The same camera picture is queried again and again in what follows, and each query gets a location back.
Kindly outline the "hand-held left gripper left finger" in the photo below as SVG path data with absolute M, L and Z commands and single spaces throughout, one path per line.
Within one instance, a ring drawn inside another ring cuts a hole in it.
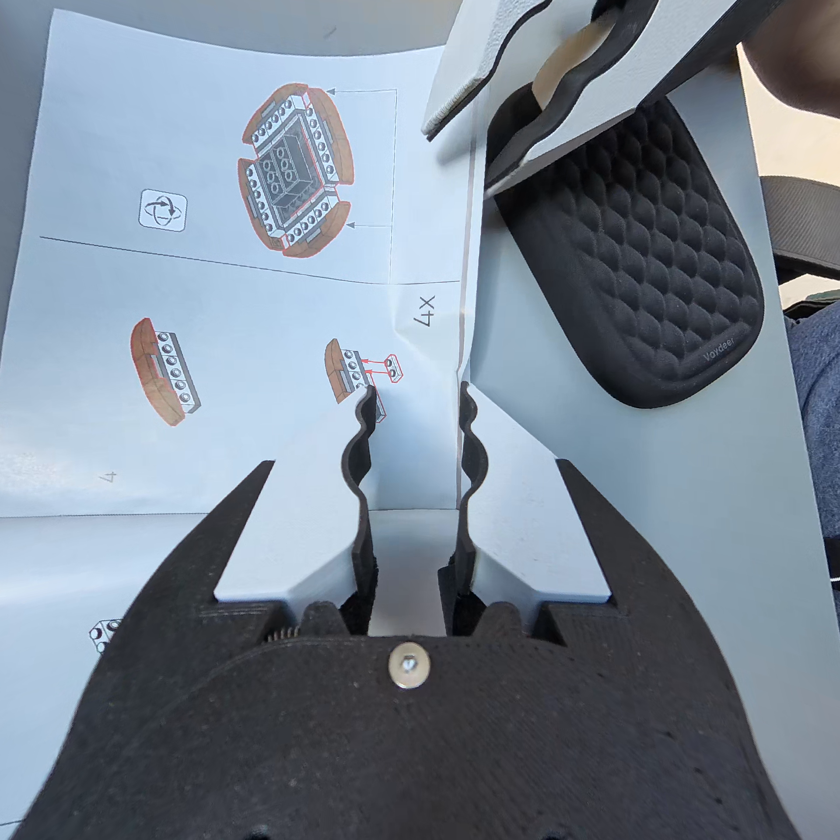
M 371 468 L 376 393 L 334 406 L 276 457 L 227 567 L 220 602 L 280 600 L 342 606 L 375 593 L 377 566 L 360 483 Z

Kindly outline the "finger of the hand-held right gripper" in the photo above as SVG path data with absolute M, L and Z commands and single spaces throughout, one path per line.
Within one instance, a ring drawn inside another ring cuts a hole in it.
M 422 133 L 432 140 L 496 72 L 511 37 L 550 1 L 463 1 L 430 88 Z
M 488 165 L 486 194 L 523 181 L 632 113 L 737 5 L 627 2 L 604 41 L 562 75 L 540 115 Z

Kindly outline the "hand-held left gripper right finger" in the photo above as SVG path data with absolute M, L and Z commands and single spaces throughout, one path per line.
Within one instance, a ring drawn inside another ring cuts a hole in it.
M 610 590 L 553 453 L 474 385 L 459 425 L 469 488 L 443 604 L 604 603 Z

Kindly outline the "lego instruction booklet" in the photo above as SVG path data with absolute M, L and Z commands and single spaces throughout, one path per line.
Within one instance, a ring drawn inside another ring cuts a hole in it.
M 469 140 L 419 130 L 440 47 L 289 56 L 56 11 L 2 355 L 2 838 L 155 566 L 336 409 L 324 351 L 384 403 L 373 509 L 456 499 L 455 388 L 476 220 Z M 313 256 L 269 248 L 238 163 L 252 113 L 319 89 L 353 180 Z

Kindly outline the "person's right hand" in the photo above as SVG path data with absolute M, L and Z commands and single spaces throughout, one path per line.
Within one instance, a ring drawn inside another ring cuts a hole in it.
M 839 117 L 838 1 L 785 1 L 743 47 L 750 66 L 777 99 Z

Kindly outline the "black textured wrist rest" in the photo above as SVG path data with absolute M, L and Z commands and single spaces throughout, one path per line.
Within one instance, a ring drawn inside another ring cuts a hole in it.
M 758 338 L 759 272 L 668 99 L 496 202 L 573 350 L 621 403 L 679 403 Z

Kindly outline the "person's torso in blue sweatshirt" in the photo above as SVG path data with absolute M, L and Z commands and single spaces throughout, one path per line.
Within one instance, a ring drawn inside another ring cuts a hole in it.
M 839 611 L 839 302 L 785 320 L 835 611 Z

